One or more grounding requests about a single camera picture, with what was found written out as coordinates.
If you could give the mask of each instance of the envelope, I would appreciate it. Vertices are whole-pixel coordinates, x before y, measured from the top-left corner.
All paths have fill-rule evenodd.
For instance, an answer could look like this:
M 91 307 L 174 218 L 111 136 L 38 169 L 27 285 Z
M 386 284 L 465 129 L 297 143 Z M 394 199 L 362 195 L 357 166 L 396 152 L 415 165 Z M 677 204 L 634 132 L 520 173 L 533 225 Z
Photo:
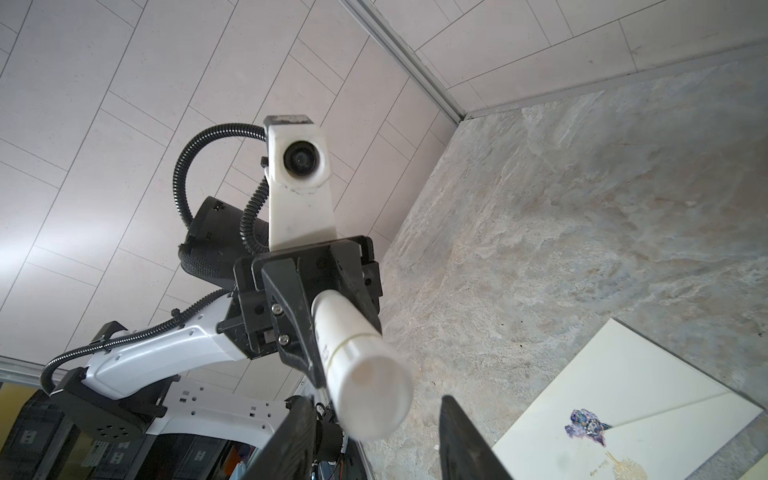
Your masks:
M 682 480 L 761 411 L 610 319 L 493 451 L 515 480 Z

